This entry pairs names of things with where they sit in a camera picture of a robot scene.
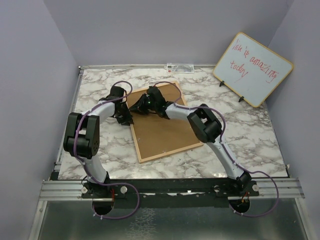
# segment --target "white marble surface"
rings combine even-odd
[[[269,119],[266,106],[253,108],[212,75],[213,69],[196,69],[194,74],[167,74],[165,69],[88,69],[84,71],[75,112],[92,108],[109,94],[117,81],[129,81],[134,89],[161,80],[178,81],[189,106],[202,103],[217,109],[226,118],[225,137],[238,162],[250,171],[261,170],[273,177],[287,177],[285,164]],[[214,178],[226,177],[212,150],[202,147],[147,163],[139,163],[129,126],[108,118],[100,125],[100,149],[103,167],[114,179]],[[77,160],[64,152],[60,180],[85,176]]]

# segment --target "wire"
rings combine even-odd
[[[274,184],[275,191],[276,191],[276,200],[275,200],[275,203],[274,203],[273,207],[272,207],[270,210],[268,210],[268,211],[266,211],[265,213],[262,213],[262,214],[250,215],[250,214],[240,213],[240,212],[234,210],[234,208],[229,204],[229,206],[230,206],[230,208],[233,210],[233,212],[234,212],[235,214],[238,214],[238,215],[244,216],[244,217],[248,217],[248,218],[259,218],[259,217],[263,217],[263,216],[268,215],[269,213],[271,213],[271,212],[278,206],[278,203],[279,203],[279,189],[278,189],[278,186],[277,186],[275,180],[274,180],[270,175],[268,175],[267,173],[265,173],[264,171],[259,171],[259,170],[258,170],[258,171],[249,171],[249,170],[247,170],[246,168],[244,168],[243,166],[241,166],[240,164],[238,164],[238,163],[232,158],[232,156],[231,156],[230,153],[228,152],[228,150],[227,150],[227,148],[226,148],[226,146],[225,146],[225,144],[224,144],[224,142],[223,142],[223,135],[224,135],[224,133],[225,133],[225,131],[226,131],[226,125],[227,125],[226,119],[224,118],[224,116],[223,116],[218,110],[216,110],[216,109],[214,109],[214,108],[211,108],[211,107],[208,107],[208,106],[193,106],[193,107],[187,107],[187,106],[177,105],[177,101],[179,101],[179,100],[182,98],[182,92],[181,92],[181,90],[178,88],[177,85],[175,85],[174,83],[172,83],[172,82],[170,82],[170,81],[158,81],[158,82],[156,82],[156,83],[154,84],[154,86],[155,86],[155,85],[158,85],[158,84],[161,84],[161,83],[171,84],[171,85],[173,85],[173,86],[179,91],[179,98],[177,98],[177,99],[173,102],[173,104],[174,104],[174,106],[175,106],[176,108],[185,109],[185,110],[209,109],[209,110],[217,113],[217,114],[220,116],[220,118],[222,119],[222,122],[223,122],[222,132],[221,132],[221,134],[220,134],[220,139],[219,139],[219,140],[220,140],[220,144],[221,144],[223,150],[225,151],[225,153],[227,154],[228,158],[231,160],[231,162],[232,162],[234,165],[236,165],[238,168],[240,168],[240,169],[243,170],[243,171],[248,172],[249,174],[252,174],[252,175],[253,175],[253,174],[263,174],[263,175],[267,176],[267,177],[272,181],[272,183]]]
[[[88,177],[88,175],[86,175],[84,178],[82,178],[82,180],[81,180],[81,185],[82,185],[82,186],[85,186],[85,185],[83,184],[83,181],[84,181],[87,177]]]
[[[245,198],[245,196],[247,196],[247,195],[248,195],[248,192],[246,191],[245,194],[243,195],[242,199],[241,199],[241,202],[242,202],[242,203],[244,202],[244,198]]]
[[[101,186],[104,186],[104,187],[118,186],[118,185],[129,186],[129,187],[133,188],[133,190],[136,192],[136,196],[137,196],[136,206],[135,206],[135,208],[133,209],[133,211],[132,211],[131,213],[129,213],[129,214],[127,214],[127,215],[124,215],[124,216],[112,217],[112,216],[99,215],[99,214],[96,213],[95,208],[94,208],[94,205],[92,205],[92,210],[93,210],[93,212],[94,212],[94,216],[98,216],[98,217],[100,217],[100,218],[102,218],[102,219],[114,219],[114,220],[116,220],[116,219],[125,219],[125,218],[127,218],[127,217],[130,217],[131,215],[133,215],[133,214],[137,211],[137,209],[138,209],[138,207],[139,207],[139,204],[140,204],[139,192],[138,192],[137,188],[136,188],[135,186],[133,186],[132,184],[130,184],[130,183],[126,183],[126,182],[103,183],[103,182],[98,181],[98,180],[97,180],[94,176],[92,176],[92,174],[89,172],[89,170],[88,170],[88,168],[87,168],[87,166],[86,166],[86,164],[85,164],[85,160],[82,159],[80,156],[78,156],[78,154],[77,154],[77,142],[78,142],[78,136],[79,136],[79,132],[80,132],[82,123],[84,122],[86,116],[87,116],[89,113],[91,113],[92,111],[96,110],[97,108],[99,108],[99,107],[101,107],[101,106],[103,106],[103,105],[105,105],[105,104],[122,100],[122,99],[128,97],[128,96],[132,93],[133,87],[132,87],[131,83],[128,82],[128,81],[117,81],[115,84],[112,85],[112,87],[115,86],[115,85],[117,85],[117,84],[119,84],[119,83],[128,84],[128,85],[130,86],[130,91],[129,91],[129,93],[126,94],[126,95],[124,95],[124,96],[122,96],[122,97],[119,97],[119,98],[115,98],[115,99],[112,99],[112,100],[107,100],[107,101],[101,102],[101,103],[97,104],[96,106],[94,106],[91,110],[89,110],[89,111],[87,111],[85,114],[83,114],[83,115],[82,115],[82,118],[80,119],[80,122],[79,122],[79,124],[78,124],[78,127],[77,127],[77,129],[76,129],[76,131],[75,131],[74,144],[73,144],[73,154],[74,154],[74,157],[83,165],[84,171],[85,171],[85,173],[86,173],[87,176],[88,176],[88,180],[93,180],[95,183],[97,183],[97,184],[99,184],[99,185],[101,185]]]

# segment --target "wooden frame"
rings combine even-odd
[[[181,90],[178,81],[173,81],[172,83],[175,84],[175,85]],[[158,84],[157,87],[165,86],[165,85],[168,85],[168,84],[169,84],[169,83],[161,83],[161,84]],[[136,90],[132,91],[132,93],[145,91],[145,90],[147,90],[148,88],[149,88],[149,87],[144,87],[144,88],[136,89]],[[184,104],[184,105],[187,105],[187,101],[186,101],[186,99],[185,99],[185,97],[184,97],[183,94],[182,94],[181,98],[182,98],[183,104]],[[157,155],[154,155],[154,156],[142,158],[142,157],[141,157],[141,153],[140,153],[140,149],[139,149],[139,145],[138,145],[138,139],[137,139],[137,136],[136,136],[136,133],[135,133],[134,124],[130,124],[130,128],[131,128],[132,137],[133,137],[133,141],[134,141],[134,146],[135,146],[135,149],[136,149],[136,153],[137,153],[137,156],[138,156],[139,163],[145,163],[145,162],[148,162],[148,161],[156,160],[156,159],[159,159],[159,158],[163,158],[163,157],[166,157],[166,156],[170,156],[170,155],[172,155],[172,154],[180,153],[180,152],[183,152],[183,151],[187,151],[187,150],[191,150],[191,149],[194,149],[194,148],[198,148],[198,147],[203,146],[203,143],[202,143],[201,141],[199,141],[199,142],[196,143],[196,144],[192,144],[192,145],[189,145],[189,146],[177,148],[177,149],[175,149],[175,150],[171,150],[171,151],[164,152],[164,153],[161,153],[161,154],[157,154]]]

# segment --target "whiteboard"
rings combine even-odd
[[[253,107],[259,107],[294,65],[243,32],[222,55],[213,75]]]

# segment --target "lavender wall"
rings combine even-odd
[[[299,177],[320,237],[320,1],[295,0],[269,48],[293,61],[294,70],[267,99],[279,145]]]
[[[236,33],[268,45],[293,0],[44,0],[80,65],[214,64]]]
[[[42,0],[0,1],[0,32],[0,239],[23,240],[79,70]]]

